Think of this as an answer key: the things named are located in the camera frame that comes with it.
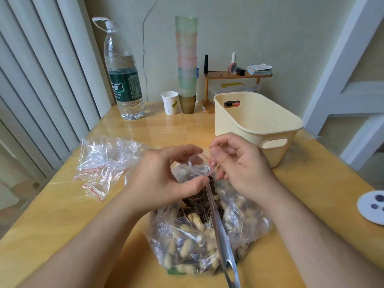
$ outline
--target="metal tongs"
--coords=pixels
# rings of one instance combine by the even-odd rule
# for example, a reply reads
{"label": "metal tongs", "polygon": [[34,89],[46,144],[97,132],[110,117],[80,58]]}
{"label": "metal tongs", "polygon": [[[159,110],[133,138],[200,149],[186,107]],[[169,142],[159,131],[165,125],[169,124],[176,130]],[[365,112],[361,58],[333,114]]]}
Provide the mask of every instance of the metal tongs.
{"label": "metal tongs", "polygon": [[[205,188],[207,189],[209,207],[211,208],[212,220],[214,223],[218,254],[220,257],[221,265],[223,267],[225,278],[227,279],[228,287],[240,288],[240,280],[239,280],[239,274],[237,272],[235,258],[233,257],[228,236],[225,232],[223,223],[220,219],[220,215],[218,214],[217,206],[214,201],[211,186],[209,185],[209,183],[205,185]],[[228,263],[231,265],[233,272],[235,274],[235,282],[232,282],[231,279],[229,278],[228,271],[227,271]]]}

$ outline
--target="water bottle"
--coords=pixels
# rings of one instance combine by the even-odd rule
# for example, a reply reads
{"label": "water bottle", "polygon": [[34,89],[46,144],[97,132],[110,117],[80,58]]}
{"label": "water bottle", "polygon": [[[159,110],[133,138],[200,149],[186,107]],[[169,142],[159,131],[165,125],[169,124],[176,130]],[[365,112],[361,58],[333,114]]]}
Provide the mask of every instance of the water bottle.
{"label": "water bottle", "polygon": [[[104,41],[105,64],[122,118],[134,120],[143,117],[144,102],[131,47],[108,18],[95,17],[92,20],[107,33]],[[98,20],[105,21],[107,30],[96,24]]]}

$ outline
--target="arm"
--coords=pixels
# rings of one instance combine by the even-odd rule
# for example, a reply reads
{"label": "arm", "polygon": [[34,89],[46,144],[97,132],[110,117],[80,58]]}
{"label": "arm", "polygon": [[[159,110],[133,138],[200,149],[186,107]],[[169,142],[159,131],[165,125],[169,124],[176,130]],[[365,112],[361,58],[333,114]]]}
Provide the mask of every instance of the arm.
{"label": "arm", "polygon": [[211,155],[217,179],[229,179],[243,196],[271,215],[308,287],[378,287],[384,272],[314,215],[275,177],[262,151],[234,134],[216,137]]}
{"label": "arm", "polygon": [[147,212],[198,193],[209,182],[177,183],[170,171],[202,149],[180,145],[147,151],[127,186],[67,245],[19,287],[103,287],[137,221]]}

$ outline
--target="bag of nuts and seeds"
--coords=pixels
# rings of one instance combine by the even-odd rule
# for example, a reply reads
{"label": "bag of nuts and seeds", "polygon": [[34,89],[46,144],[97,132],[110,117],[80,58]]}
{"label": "bag of nuts and seeds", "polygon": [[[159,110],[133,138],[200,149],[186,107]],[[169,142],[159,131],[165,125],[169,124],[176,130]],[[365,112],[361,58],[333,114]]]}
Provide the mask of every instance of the bag of nuts and seeds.
{"label": "bag of nuts and seeds", "polygon": [[[188,165],[177,164],[172,174],[183,183],[196,173]],[[252,243],[270,231],[272,221],[260,206],[240,195],[229,180],[210,179],[233,255],[239,262]],[[169,274],[222,272],[205,187],[194,196],[152,212],[144,233]]]}

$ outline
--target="wooden shelf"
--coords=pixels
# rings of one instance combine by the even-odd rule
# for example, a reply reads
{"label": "wooden shelf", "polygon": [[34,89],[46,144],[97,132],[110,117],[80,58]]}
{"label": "wooden shelf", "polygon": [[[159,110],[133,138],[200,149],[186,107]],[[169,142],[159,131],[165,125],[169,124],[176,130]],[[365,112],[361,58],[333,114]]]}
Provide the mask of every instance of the wooden shelf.
{"label": "wooden shelf", "polygon": [[219,80],[219,79],[256,79],[256,78],[270,78],[273,74],[269,75],[251,75],[245,71],[245,76],[239,76],[238,74],[229,74],[227,71],[214,71],[204,74],[207,80]]}

